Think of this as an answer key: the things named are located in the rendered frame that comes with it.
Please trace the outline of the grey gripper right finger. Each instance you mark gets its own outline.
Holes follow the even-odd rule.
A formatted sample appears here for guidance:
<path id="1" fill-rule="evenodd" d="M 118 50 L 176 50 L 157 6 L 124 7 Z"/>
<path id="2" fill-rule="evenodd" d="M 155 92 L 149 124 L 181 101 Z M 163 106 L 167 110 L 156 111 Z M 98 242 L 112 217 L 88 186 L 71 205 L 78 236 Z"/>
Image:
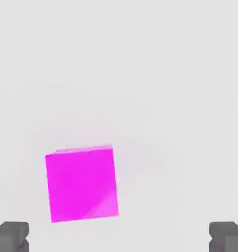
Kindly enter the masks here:
<path id="1" fill-rule="evenodd" d="M 235 222 L 211 222 L 209 234 L 209 252 L 238 252 L 238 225 Z"/>

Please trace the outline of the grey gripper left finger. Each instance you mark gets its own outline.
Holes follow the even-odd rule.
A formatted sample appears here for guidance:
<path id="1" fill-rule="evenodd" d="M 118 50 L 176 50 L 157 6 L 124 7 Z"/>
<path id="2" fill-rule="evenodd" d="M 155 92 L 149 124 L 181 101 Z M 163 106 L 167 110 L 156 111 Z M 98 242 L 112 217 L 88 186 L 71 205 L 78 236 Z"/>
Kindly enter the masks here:
<path id="1" fill-rule="evenodd" d="M 30 252 L 29 230 L 27 222 L 3 222 L 0 225 L 0 252 Z"/>

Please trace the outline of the small magenta cube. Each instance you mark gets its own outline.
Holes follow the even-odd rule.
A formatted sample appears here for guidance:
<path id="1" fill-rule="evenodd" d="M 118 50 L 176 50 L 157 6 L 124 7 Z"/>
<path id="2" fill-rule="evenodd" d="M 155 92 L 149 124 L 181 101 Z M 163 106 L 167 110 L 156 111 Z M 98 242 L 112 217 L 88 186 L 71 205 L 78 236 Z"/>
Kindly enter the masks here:
<path id="1" fill-rule="evenodd" d="M 119 215 L 111 145 L 57 150 L 45 163 L 53 223 Z"/>

